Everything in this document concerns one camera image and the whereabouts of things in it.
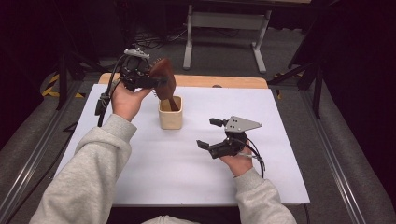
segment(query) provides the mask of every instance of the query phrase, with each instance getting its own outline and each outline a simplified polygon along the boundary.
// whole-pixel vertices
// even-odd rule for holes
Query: wooden table edge
[[[100,76],[99,84],[107,84],[110,73]],[[267,82],[262,77],[214,77],[198,75],[175,75],[176,83],[182,87],[223,87],[240,89],[268,89]]]

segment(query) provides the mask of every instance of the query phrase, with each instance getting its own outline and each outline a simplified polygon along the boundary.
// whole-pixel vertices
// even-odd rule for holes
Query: dark background
[[[323,47],[321,40],[336,30],[322,63],[324,79],[395,206],[395,7],[384,0],[340,1],[332,7],[344,13],[319,17],[293,63],[315,59]],[[144,17],[148,10],[158,16]],[[65,50],[97,62],[101,57],[117,57],[133,43],[139,22],[151,24],[154,32],[163,35],[185,22],[186,14],[186,6],[137,7],[131,1],[4,1],[0,7],[0,147],[43,100],[40,86],[57,70]],[[270,26],[307,32],[311,19],[274,11]]]

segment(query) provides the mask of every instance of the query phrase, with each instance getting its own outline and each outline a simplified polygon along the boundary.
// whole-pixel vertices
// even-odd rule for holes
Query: table leg
[[[270,17],[271,17],[271,11],[268,10],[265,12],[265,17],[262,18],[262,25],[260,27],[259,38],[257,39],[257,42],[251,43],[260,73],[266,73],[267,71],[265,68],[264,61],[262,60],[262,53],[260,52],[260,47],[262,46],[262,40],[264,39],[265,31],[267,30]]]
[[[56,110],[60,110],[67,100],[67,69],[66,56],[61,53],[59,56],[59,102]]]
[[[186,51],[184,52],[183,69],[189,70],[191,67],[192,55],[192,5],[189,5],[189,15],[187,16],[187,44]]]
[[[315,79],[314,99],[312,100],[312,109],[314,110],[317,119],[320,119],[319,104],[320,104],[322,83],[323,83],[323,73],[321,71],[321,68],[319,67],[317,78]]]

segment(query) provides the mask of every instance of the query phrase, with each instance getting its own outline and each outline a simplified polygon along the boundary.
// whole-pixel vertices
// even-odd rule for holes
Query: wooden cup
[[[162,129],[174,130],[181,129],[183,125],[183,101],[180,96],[173,97],[178,111],[172,111],[168,100],[161,100],[158,105],[158,111],[160,114],[160,125]]]

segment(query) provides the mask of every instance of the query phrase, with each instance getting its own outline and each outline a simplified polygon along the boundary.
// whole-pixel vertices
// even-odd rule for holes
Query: hand
[[[251,151],[248,149],[248,147],[244,147],[241,152],[251,155]],[[220,159],[228,165],[235,177],[244,174],[253,167],[252,159],[246,156],[223,156],[220,157]]]
[[[125,89],[124,84],[120,82],[111,95],[113,113],[128,121],[132,121],[137,112],[139,112],[142,100],[150,92],[150,89],[132,92]]]

